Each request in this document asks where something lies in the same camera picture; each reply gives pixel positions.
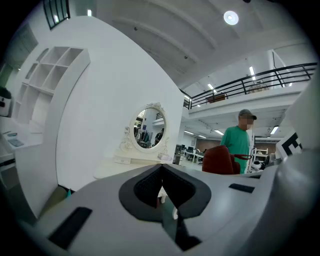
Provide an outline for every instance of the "balcony railing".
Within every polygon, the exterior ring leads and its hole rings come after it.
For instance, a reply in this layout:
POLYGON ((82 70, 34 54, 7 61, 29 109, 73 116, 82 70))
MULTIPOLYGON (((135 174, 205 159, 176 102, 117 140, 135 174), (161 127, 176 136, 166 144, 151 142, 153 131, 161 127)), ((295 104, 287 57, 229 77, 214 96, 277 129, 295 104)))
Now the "balcony railing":
POLYGON ((315 62, 275 68, 225 83, 193 97, 181 91, 185 95, 183 106, 190 110, 196 106, 201 107, 203 104, 309 81, 316 67, 315 62))

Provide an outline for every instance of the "black stripe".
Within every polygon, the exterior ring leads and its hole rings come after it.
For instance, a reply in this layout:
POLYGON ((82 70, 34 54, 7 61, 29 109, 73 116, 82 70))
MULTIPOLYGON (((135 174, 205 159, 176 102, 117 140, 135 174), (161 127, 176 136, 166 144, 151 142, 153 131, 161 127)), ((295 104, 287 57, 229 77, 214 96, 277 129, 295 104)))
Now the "black stripe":
POLYGON ((229 188, 234 189, 234 190, 247 192, 247 193, 252 193, 255 189, 253 186, 246 186, 246 185, 241 185, 241 184, 236 184, 236 183, 231 184, 229 186, 229 188))
POLYGON ((66 250, 85 224, 91 212, 92 210, 86 207, 77 207, 48 239, 66 250))

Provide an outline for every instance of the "green t-shirt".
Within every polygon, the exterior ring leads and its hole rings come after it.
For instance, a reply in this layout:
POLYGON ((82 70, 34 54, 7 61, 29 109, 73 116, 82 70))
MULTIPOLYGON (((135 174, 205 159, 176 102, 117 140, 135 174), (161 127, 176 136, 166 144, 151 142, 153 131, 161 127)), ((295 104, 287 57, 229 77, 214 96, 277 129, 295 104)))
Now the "green t-shirt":
MULTIPOLYGON (((229 149, 230 154, 249 155, 249 135, 245 130, 240 129, 238 126, 226 129, 220 145, 225 145, 229 149)), ((240 173, 243 174, 247 166, 247 160, 238 158, 234 158, 234 160, 240 164, 240 173)))

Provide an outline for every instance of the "red chair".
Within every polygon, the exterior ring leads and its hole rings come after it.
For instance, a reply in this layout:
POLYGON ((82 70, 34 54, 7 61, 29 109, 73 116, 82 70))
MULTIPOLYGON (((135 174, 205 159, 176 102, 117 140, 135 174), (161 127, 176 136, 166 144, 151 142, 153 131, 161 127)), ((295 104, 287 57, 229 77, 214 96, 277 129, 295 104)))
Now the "red chair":
POLYGON ((223 175, 240 174, 240 164, 235 161, 235 158, 249 160, 251 157, 247 154, 230 154, 225 145, 216 146, 205 152, 202 171, 223 175))

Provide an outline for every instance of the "window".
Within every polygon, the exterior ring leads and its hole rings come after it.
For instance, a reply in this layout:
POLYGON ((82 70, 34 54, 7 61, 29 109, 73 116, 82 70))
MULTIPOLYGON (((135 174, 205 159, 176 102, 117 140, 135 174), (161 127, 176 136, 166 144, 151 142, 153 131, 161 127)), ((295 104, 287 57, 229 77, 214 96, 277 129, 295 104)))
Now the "window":
POLYGON ((68 0, 43 0, 43 8, 50 30, 64 20, 70 19, 68 0))

